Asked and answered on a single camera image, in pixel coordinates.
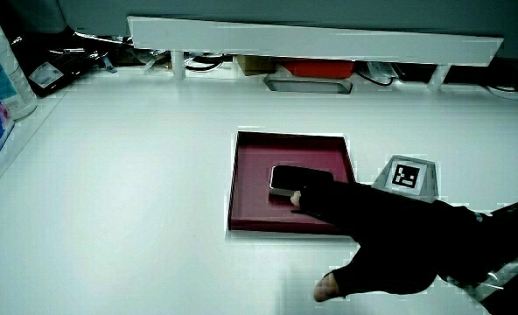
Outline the person's right hand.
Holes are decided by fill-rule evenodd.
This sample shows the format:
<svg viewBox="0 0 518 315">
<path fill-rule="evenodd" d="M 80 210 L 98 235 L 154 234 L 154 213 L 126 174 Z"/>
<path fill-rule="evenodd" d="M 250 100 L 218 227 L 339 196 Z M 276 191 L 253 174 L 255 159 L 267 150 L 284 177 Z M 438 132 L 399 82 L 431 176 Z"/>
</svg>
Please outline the person's right hand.
<svg viewBox="0 0 518 315">
<path fill-rule="evenodd" d="M 307 179 L 291 196 L 299 214 L 351 236 L 358 251 L 316 284 L 318 302 L 373 291 L 414 294 L 435 280 L 476 284 L 478 215 L 438 200 L 433 162 L 394 156 L 372 185 Z"/>
</svg>

